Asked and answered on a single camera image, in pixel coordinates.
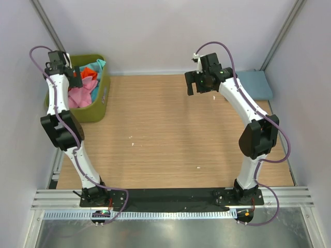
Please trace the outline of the pink t shirt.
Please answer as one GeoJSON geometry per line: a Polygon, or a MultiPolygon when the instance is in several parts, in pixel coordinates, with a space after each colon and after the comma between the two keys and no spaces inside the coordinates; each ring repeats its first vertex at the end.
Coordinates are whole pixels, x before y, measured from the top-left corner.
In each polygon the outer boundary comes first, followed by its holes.
{"type": "Polygon", "coordinates": [[[97,97],[99,81],[93,80],[91,76],[82,79],[83,86],[72,88],[68,91],[70,108],[84,108],[91,105],[97,97]]]}

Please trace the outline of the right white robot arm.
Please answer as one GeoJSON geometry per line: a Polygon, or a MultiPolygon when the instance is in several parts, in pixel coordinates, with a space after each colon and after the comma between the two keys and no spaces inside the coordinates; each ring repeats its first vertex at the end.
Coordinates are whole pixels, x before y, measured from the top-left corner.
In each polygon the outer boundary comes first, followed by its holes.
{"type": "Polygon", "coordinates": [[[216,53],[193,54],[192,60],[197,63],[197,68],[185,73],[187,94],[219,92],[244,124],[238,141],[244,158],[232,195],[238,204],[249,204],[258,192],[261,166],[277,143],[279,119],[276,115],[268,115],[253,101],[236,72],[231,67],[223,68],[216,53]]]}

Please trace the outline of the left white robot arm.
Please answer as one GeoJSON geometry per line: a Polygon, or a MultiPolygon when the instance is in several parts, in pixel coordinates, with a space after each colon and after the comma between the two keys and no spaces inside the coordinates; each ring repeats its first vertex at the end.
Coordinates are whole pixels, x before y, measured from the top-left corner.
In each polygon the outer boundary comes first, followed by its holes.
{"type": "Polygon", "coordinates": [[[68,91],[83,86],[79,67],[73,67],[69,54],[63,51],[49,51],[48,57],[43,76],[49,87],[49,106],[40,119],[41,125],[52,144],[65,153],[78,172],[82,183],[80,205],[103,207],[110,194],[92,166],[84,147],[84,131],[69,108],[68,91]]]}

